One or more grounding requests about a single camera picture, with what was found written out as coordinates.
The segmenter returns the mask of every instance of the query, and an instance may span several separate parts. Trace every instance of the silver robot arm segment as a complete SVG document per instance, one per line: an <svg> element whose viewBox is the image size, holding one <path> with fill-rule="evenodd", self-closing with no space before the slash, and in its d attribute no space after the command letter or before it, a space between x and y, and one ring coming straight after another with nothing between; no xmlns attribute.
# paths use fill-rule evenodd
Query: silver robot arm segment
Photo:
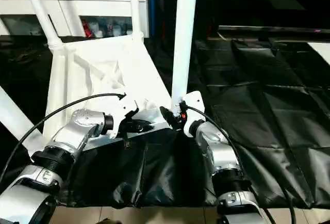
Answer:
<svg viewBox="0 0 330 224"><path fill-rule="evenodd" d="M48 223L56 206L54 195L88 139L112 129L112 116L88 109L75 111L44 150L34 153L33 164L0 195L0 223Z"/></svg>
<svg viewBox="0 0 330 224"><path fill-rule="evenodd" d="M183 131L188 137L194 137L204 158L206 168L212 178L215 195L218 199L218 223L223 224L262 224L257 201L250 192L251 183L244 178L235 152L219 130L205 117L185 106L204 112L204 103L200 92L191 92L183 97L181 105Z"/></svg>

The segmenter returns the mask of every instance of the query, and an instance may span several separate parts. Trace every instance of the glass cabinet door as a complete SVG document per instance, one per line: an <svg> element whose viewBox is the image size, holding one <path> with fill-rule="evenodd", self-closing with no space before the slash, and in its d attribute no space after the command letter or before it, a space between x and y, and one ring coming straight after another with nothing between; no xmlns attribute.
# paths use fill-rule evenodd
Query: glass cabinet door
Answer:
<svg viewBox="0 0 330 224"><path fill-rule="evenodd" d="M44 36L38 18L34 14L0 15L10 35Z"/></svg>
<svg viewBox="0 0 330 224"><path fill-rule="evenodd" d="M132 34L131 17L79 16L86 37L117 37Z"/></svg>

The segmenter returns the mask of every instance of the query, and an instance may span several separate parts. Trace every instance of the silver metal housing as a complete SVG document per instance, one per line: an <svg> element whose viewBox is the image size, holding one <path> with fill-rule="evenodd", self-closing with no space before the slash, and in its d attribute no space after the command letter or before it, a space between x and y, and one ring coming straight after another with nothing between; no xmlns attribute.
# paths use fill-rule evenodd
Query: silver metal housing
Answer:
<svg viewBox="0 0 330 224"><path fill-rule="evenodd" d="M24 185L14 185L0 195L0 218L28 224L48 196Z"/></svg>
<svg viewBox="0 0 330 224"><path fill-rule="evenodd" d="M204 122L197 128L196 142L207 158L207 167L212 175L223 169L240 169L233 148L212 123Z"/></svg>
<svg viewBox="0 0 330 224"><path fill-rule="evenodd" d="M77 159L88 139L100 135L104 122L102 112L88 109L76 110L70 122L55 134L47 147L59 147Z"/></svg>
<svg viewBox="0 0 330 224"><path fill-rule="evenodd" d="M225 215L228 222L223 224L266 224L259 213L244 213L236 215Z"/></svg>

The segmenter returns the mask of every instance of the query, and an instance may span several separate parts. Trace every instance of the white cabinet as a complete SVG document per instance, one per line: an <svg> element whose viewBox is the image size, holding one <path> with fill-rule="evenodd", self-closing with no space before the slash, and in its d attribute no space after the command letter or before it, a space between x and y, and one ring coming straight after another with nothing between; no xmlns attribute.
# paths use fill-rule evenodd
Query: white cabinet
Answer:
<svg viewBox="0 0 330 224"><path fill-rule="evenodd" d="M94 36L109 37L114 30L125 35L131 29L130 0L41 1L59 36L86 36L89 30ZM149 37L147 0L139 0L139 6L141 30ZM38 25L30 0L0 0L0 35L38 33L38 28L32 28Z"/></svg>
<svg viewBox="0 0 330 224"><path fill-rule="evenodd" d="M131 17L130 2L128 1L59 1L59 3L72 36L86 35L81 21L86 20L87 23L90 23L88 20L91 18L88 17L93 17L99 25L102 25L102 20L105 20L106 24L103 25L116 25L116 23L124 22L124 25L131 26L131 21L125 19ZM144 37L149 37L147 2L139 2L139 7L141 30Z"/></svg>

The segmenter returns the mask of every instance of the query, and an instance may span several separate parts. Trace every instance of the black fabric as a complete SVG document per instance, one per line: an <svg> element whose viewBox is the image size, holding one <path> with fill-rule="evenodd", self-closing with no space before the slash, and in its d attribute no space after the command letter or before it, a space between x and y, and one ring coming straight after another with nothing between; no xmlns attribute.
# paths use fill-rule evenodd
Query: black fabric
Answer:
<svg viewBox="0 0 330 224"><path fill-rule="evenodd" d="M145 45L170 91L173 51L155 40ZM39 46L28 57L42 55L49 70L46 51ZM15 56L5 54L2 63ZM189 91L201 91L206 113L236 144L262 206L286 206L277 180L295 206L330 209L328 75L329 65L306 43L194 42ZM9 89L10 77L6 80ZM24 101L34 113L45 99L44 93ZM74 207L202 206L215 203L212 192L194 140L161 130L135 137L126 147L118 142L84 152L58 200Z"/></svg>

